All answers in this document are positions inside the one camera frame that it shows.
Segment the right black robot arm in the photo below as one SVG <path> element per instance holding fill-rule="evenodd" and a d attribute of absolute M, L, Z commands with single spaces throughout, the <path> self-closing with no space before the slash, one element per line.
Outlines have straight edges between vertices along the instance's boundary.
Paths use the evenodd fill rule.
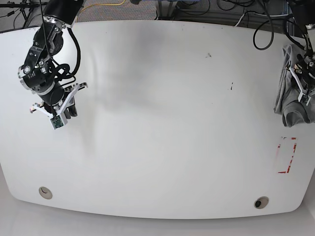
<path fill-rule="evenodd" d="M 71 27 L 84 3 L 83 0 L 50 0 L 45 7 L 40 7 L 42 25 L 18 70 L 22 86 L 41 97 L 45 110 L 54 117 L 57 116 L 55 107 L 66 95 L 60 82 L 73 78 L 80 66 L 81 50 Z M 74 69 L 53 58 L 63 47 L 63 29 L 68 30 L 77 50 Z"/>

